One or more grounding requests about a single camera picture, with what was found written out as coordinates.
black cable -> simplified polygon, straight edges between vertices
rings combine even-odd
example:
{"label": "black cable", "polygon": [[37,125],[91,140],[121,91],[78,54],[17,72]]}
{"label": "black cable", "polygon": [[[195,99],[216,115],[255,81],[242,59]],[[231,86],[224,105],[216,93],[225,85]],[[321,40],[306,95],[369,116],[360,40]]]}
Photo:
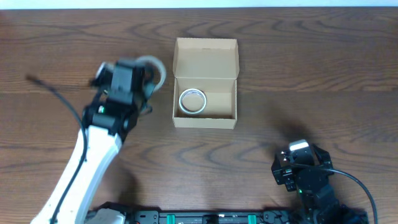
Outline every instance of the black cable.
{"label": "black cable", "polygon": [[52,218],[50,220],[50,224],[54,224],[57,221],[57,215],[58,212],[61,208],[62,202],[65,199],[65,197],[67,196],[67,193],[70,189],[70,187],[73,184],[73,181],[76,179],[77,174],[79,173],[79,170],[81,168],[81,166],[83,165],[84,161],[86,160],[86,155],[87,155],[87,136],[86,136],[86,129],[83,125],[83,123],[81,122],[80,116],[79,114],[76,112],[76,110],[73,108],[73,106],[67,101],[67,99],[65,99],[55,88],[53,88],[52,86],[47,85],[46,83],[44,83],[42,80],[39,80],[38,78],[32,76],[32,75],[27,75],[26,79],[28,81],[31,81],[32,83],[35,83],[36,85],[42,86],[46,89],[48,89],[48,91],[50,91],[51,93],[53,93],[72,113],[73,117],[75,117],[77,123],[80,126],[81,129],[81,133],[83,135],[83,153],[81,154],[80,160],[79,160],[79,164],[77,165],[76,171],[73,174],[72,178],[69,181],[69,184],[67,185],[67,187],[65,188],[65,191],[63,192],[57,207],[55,207],[54,213],[52,215]]}
{"label": "black cable", "polygon": [[374,202],[374,199],[369,192],[368,188],[356,177],[353,175],[346,173],[341,170],[335,170],[335,169],[327,169],[327,168],[321,168],[321,167],[316,167],[316,166],[309,166],[309,165],[304,165],[304,164],[290,164],[292,167],[298,167],[298,168],[311,168],[311,169],[318,169],[322,171],[327,171],[327,172],[335,172],[337,174],[344,175],[346,177],[349,177],[351,180],[355,181],[359,186],[362,187],[362,189],[365,191],[366,195],[368,196],[369,200],[371,201],[372,205],[372,211],[373,211],[373,219],[374,219],[374,224],[377,224],[377,209],[376,209],[376,203]]}

